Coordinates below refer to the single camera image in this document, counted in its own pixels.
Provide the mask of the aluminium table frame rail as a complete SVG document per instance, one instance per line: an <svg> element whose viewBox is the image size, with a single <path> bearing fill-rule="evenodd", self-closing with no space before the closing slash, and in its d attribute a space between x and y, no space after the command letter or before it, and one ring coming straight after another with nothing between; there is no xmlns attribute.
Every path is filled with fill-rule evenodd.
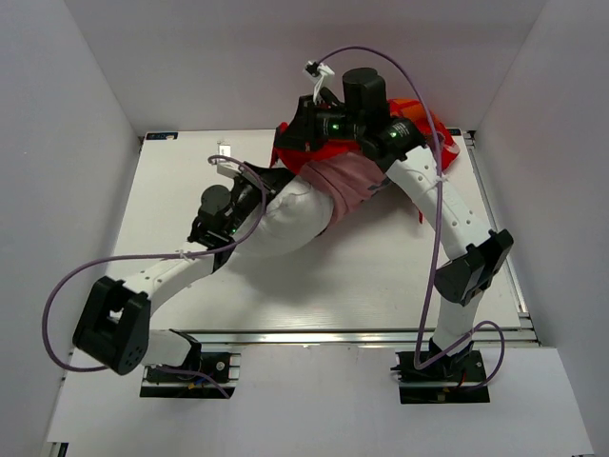
<svg viewBox="0 0 609 457"><path fill-rule="evenodd" d="M536 343L537 335L533 329L505 329L502 331L506 343ZM377 343L416 343L416 331L335 331L335 332L192 332L191 335L204 343L217 344L377 344ZM490 329L478 330L474 341L498 343L499 333Z"/></svg>

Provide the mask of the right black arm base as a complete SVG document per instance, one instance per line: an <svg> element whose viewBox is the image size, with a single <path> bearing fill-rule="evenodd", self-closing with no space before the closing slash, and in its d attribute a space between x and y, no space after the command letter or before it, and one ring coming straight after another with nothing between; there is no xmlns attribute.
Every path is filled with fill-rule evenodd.
<svg viewBox="0 0 609 457"><path fill-rule="evenodd" d="M488 404L486 370L478 350L473 350L457 363L445 368L436 363L422 370L414 367L414 351L396 353L397 364L390 369L399 386L402 405L464 405Z"/></svg>

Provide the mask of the blue label sticker left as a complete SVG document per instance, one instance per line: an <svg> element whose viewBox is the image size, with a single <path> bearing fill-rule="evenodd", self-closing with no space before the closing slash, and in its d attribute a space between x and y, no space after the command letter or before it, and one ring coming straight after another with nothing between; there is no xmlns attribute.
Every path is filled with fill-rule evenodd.
<svg viewBox="0 0 609 457"><path fill-rule="evenodd" d="M145 139L147 141L172 141L178 137L177 131L148 132Z"/></svg>

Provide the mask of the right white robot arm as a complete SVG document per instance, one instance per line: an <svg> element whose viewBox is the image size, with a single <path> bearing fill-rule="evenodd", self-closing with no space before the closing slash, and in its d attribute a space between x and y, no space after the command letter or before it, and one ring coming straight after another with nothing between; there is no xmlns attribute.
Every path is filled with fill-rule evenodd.
<svg viewBox="0 0 609 457"><path fill-rule="evenodd" d="M434 267L433 288L441 296L429 343L431 371L443 380L464 367L479 302L514 244L506 229L494 231L459 196L444 175L457 157L455 144L423 102L389 99L384 79L372 68L347 71L342 99L329 89L333 70L310 62L314 82L300 97L294 118L276 131L273 156L323 189L340 205L363 200L355 184L397 185L435 231L435 250L447 263Z"/></svg>

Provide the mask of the white pillow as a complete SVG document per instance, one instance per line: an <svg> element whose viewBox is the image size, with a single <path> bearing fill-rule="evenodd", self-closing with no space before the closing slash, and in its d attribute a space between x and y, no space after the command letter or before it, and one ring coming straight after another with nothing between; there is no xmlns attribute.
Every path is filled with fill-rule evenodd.
<svg viewBox="0 0 609 457"><path fill-rule="evenodd" d="M269 203L251 235L235 252L243 257L274 257L304 247L329 225L333 200L300 177Z"/></svg>

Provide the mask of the red cartoon print pillowcase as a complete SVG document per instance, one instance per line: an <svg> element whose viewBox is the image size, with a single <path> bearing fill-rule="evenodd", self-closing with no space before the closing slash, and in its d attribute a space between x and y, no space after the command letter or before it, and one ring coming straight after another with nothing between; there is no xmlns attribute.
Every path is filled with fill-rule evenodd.
<svg viewBox="0 0 609 457"><path fill-rule="evenodd" d="M432 130L420 101L392 98L389 99L389 108L392 116L412 121L427 143L432 145ZM460 148L449 129L432 111L431 117L442 147L442 171L446 171L459 156ZM341 221L391 183L352 141L329 141L315 152L282 149L273 145L270 165L276 166L280 162L304 178L315 190L332 199L334 208L330 226Z"/></svg>

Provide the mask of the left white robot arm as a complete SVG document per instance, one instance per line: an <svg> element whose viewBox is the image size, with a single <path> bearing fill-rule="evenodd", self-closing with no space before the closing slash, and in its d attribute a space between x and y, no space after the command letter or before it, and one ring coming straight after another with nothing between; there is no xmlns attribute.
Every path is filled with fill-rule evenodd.
<svg viewBox="0 0 609 457"><path fill-rule="evenodd" d="M288 169L248 163L218 171L233 184L202 193L185 244L128 278L104 276L92 286L72 342L105 368L126 375L138 365L168 366L182 380L199 373L200 343L177 330L153 330L150 318L178 292L219 270L239 244L237 231L253 231L266 204L295 177Z"/></svg>

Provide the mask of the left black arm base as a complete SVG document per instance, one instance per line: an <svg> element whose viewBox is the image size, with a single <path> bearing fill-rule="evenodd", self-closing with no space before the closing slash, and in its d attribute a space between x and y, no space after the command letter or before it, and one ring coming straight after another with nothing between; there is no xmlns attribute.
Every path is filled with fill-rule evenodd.
<svg viewBox="0 0 609 457"><path fill-rule="evenodd" d="M180 331L153 330L142 366L142 398L228 400L239 379L240 355L206 349Z"/></svg>

